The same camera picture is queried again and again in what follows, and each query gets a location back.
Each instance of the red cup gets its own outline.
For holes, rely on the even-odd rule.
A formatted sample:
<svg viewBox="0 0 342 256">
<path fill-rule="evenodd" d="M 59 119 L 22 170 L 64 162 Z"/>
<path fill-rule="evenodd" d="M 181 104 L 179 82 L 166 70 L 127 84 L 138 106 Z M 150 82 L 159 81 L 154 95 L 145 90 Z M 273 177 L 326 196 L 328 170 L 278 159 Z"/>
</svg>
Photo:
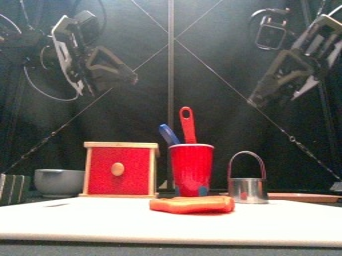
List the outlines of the red cup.
<svg viewBox="0 0 342 256">
<path fill-rule="evenodd" d="M 170 147 L 178 196 L 206 196 L 210 190 L 214 146 L 177 144 Z"/>
</svg>

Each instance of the metal cup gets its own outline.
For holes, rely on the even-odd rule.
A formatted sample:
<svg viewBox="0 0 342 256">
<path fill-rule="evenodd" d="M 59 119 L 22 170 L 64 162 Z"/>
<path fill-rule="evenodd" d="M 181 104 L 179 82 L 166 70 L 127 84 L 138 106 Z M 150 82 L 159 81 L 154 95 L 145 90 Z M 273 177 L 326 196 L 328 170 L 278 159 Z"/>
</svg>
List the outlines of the metal cup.
<svg viewBox="0 0 342 256">
<path fill-rule="evenodd" d="M 249 154 L 257 158 L 261 165 L 261 178 L 231 178 L 231 166 L 234 158 L 241 154 Z M 251 151 L 237 153 L 229 163 L 229 195 L 237 203 L 267 204 L 269 195 L 266 189 L 266 170 L 261 157 Z"/>
</svg>

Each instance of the white table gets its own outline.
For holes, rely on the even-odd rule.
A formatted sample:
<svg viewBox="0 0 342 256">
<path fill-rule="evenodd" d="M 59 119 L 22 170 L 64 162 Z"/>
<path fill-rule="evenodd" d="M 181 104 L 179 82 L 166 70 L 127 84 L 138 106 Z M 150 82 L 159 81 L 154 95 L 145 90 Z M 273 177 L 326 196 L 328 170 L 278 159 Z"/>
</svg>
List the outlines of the white table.
<svg viewBox="0 0 342 256">
<path fill-rule="evenodd" d="M 342 247 L 342 208 L 271 200 L 230 214 L 151 211 L 150 199 L 78 197 L 0 208 L 3 240 Z"/>
</svg>

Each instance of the black curtain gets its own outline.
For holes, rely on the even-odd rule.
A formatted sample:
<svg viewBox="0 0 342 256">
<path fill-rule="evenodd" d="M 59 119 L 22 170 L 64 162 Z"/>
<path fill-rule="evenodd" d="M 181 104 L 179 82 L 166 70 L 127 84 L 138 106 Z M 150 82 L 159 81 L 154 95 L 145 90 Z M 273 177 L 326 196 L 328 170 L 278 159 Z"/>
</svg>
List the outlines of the black curtain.
<svg viewBox="0 0 342 256">
<path fill-rule="evenodd" d="M 261 21 L 257 20 L 251 28 L 249 19 L 261 9 L 289 6 L 290 29 L 301 34 L 306 28 L 301 3 L 175 0 L 174 130 L 183 140 L 178 111 L 182 106 L 190 106 L 195 113 L 198 141 L 215 146 L 214 189 L 226 189 L 227 163 L 233 155 L 250 150 L 265 160 L 271 190 L 328 190 L 336 178 L 287 135 L 296 137 L 340 175 L 318 88 L 286 106 L 270 108 L 269 118 L 246 103 L 278 54 L 278 51 L 255 47 L 251 35 Z M 318 6 L 320 1 L 310 1 L 313 17 Z M 26 8 L 31 25 L 47 35 L 62 15 L 72 16 L 90 10 L 100 24 L 106 23 L 96 44 L 107 47 L 137 71 L 139 82 L 137 85 L 114 82 L 110 86 L 115 88 L 96 103 L 100 94 L 80 96 L 75 101 L 58 101 L 42 92 L 59 99 L 72 99 L 75 92 L 59 69 L 46 70 L 39 61 L 32 64 L 39 47 L 26 51 L 3 50 L 2 170 L 8 170 L 16 162 L 10 173 L 32 175 L 38 168 L 84 169 L 84 141 L 157 142 L 162 153 L 158 160 L 158 183 L 162 184 L 169 171 L 167 145 L 158 133 L 159 125 L 169 120 L 169 1 L 32 0 L 27 1 Z M 24 31 L 27 20 L 19 3 L 3 1 L 0 10 Z M 18 55 L 20 61 L 15 62 L 12 55 Z M 40 92 L 23 71 L 28 55 L 32 58 L 28 77 Z M 333 70 L 326 81 L 337 131 L 341 127 L 340 70 Z M 35 148 L 43 139 L 47 143 Z M 22 161 L 32 148 L 35 152 Z M 238 159 L 234 175 L 259 176 L 258 162 L 249 157 Z"/>
</svg>

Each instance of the red wooden box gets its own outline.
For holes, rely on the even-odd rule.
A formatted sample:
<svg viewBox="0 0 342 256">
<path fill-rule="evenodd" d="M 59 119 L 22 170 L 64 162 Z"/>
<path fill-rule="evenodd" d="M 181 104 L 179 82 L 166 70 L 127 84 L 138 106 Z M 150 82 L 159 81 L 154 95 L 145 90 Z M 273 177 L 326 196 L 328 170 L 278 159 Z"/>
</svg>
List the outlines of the red wooden box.
<svg viewBox="0 0 342 256">
<path fill-rule="evenodd" d="M 157 192 L 157 143 L 84 142 L 82 196 L 146 197 Z"/>
</svg>

